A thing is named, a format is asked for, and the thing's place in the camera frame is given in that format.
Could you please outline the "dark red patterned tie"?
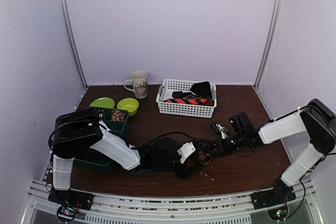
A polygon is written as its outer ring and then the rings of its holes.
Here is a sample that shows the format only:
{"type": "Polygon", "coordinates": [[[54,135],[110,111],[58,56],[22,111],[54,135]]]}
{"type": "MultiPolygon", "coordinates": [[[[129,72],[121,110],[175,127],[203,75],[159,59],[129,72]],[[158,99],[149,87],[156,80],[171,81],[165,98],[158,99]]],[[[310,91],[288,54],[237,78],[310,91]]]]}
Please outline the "dark red patterned tie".
{"type": "Polygon", "coordinates": [[[212,162],[214,157],[203,151],[203,150],[198,150],[192,153],[184,162],[186,167],[188,168],[202,168],[204,166],[207,166],[212,162]]]}

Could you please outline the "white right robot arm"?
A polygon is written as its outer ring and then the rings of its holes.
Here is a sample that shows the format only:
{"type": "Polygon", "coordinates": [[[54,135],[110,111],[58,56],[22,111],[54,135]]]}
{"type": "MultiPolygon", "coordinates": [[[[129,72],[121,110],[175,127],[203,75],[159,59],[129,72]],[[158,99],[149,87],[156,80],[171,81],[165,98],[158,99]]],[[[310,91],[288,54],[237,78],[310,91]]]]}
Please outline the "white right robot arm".
{"type": "Polygon", "coordinates": [[[335,148],[335,113],[319,99],[270,120],[258,129],[246,112],[231,116],[229,122],[235,134],[211,142],[209,152],[214,157],[232,154],[242,147],[263,147],[303,133],[309,136],[308,145],[274,181],[273,189],[269,192],[269,199],[274,204],[287,198],[293,185],[335,148]]]}

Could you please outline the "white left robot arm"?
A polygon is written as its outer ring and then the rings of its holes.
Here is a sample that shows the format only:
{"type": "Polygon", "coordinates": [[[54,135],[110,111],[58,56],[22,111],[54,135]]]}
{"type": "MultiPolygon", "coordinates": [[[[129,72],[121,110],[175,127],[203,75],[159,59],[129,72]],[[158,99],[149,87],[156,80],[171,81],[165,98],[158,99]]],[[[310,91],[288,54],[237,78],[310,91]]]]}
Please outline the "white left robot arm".
{"type": "Polygon", "coordinates": [[[75,192],[70,190],[74,159],[88,149],[105,155],[136,175],[156,169],[177,172],[196,152],[193,142],[181,145],[168,135],[135,147],[114,134],[94,108],[57,117],[48,145],[52,156],[51,187],[64,205],[71,205],[76,199],[75,192]]]}

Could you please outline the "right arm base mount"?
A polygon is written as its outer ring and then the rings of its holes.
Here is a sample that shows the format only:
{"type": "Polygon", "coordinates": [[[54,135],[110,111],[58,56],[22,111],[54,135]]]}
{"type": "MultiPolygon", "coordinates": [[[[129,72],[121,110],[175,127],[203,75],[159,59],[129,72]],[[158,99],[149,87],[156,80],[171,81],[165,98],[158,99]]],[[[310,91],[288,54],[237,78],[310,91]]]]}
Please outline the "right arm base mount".
{"type": "Polygon", "coordinates": [[[282,193],[275,189],[257,190],[251,194],[251,202],[255,210],[266,210],[268,217],[273,221],[285,221],[289,217],[288,203],[296,199],[296,194],[291,189],[282,193]]]}

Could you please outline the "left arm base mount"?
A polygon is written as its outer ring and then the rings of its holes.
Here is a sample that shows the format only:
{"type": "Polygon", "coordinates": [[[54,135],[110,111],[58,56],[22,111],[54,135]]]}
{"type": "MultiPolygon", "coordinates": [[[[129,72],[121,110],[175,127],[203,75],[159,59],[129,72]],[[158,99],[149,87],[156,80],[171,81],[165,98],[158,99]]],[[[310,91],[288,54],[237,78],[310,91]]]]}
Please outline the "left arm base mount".
{"type": "Polygon", "coordinates": [[[80,210],[90,210],[94,195],[74,190],[52,190],[48,200],[60,206],[56,210],[56,217],[61,222],[71,222],[80,213],[80,210]]]}

